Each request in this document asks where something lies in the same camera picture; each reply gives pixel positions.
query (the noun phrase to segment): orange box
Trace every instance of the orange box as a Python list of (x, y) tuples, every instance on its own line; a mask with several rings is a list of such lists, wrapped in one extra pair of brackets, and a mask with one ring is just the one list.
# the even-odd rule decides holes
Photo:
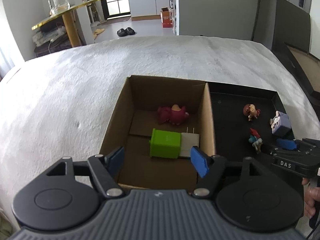
[(170, 19), (170, 12), (167, 7), (162, 8), (160, 12), (161, 22), (163, 28), (172, 28), (172, 20)]

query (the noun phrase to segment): white blanket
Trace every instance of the white blanket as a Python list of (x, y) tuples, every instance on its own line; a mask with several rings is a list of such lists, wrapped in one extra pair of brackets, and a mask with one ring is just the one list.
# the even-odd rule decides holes
[(296, 138), (320, 124), (295, 79), (263, 45), (207, 37), (137, 37), (54, 53), (0, 82), (0, 206), (62, 156), (99, 152), (124, 80), (132, 74), (225, 82), (278, 91)]

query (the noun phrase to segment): wooden table leg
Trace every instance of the wooden table leg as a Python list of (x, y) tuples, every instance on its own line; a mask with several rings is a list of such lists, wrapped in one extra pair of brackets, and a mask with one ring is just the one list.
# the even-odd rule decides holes
[(81, 46), (81, 41), (76, 30), (75, 22), (73, 21), (71, 11), (64, 13), (62, 15), (62, 18), (63, 18), (64, 26), (66, 27), (66, 31), (67, 31), (71, 46), (73, 48)]

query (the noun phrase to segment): gray ribbed surface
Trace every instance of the gray ribbed surface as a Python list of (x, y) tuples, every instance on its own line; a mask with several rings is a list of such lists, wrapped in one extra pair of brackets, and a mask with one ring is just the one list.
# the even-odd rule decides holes
[(15, 240), (299, 240), (294, 229), (262, 235), (249, 233), (223, 220), (209, 201), (196, 200), (185, 190), (132, 190), (130, 195), (109, 200), (87, 224), (58, 234), (21, 230)]

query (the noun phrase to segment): purple cube toy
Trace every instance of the purple cube toy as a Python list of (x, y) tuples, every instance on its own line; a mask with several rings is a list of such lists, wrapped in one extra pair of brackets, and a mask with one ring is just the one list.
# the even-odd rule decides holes
[(272, 134), (277, 136), (284, 136), (291, 130), (291, 123), (289, 116), (282, 112), (276, 111), (276, 116), (270, 119)]

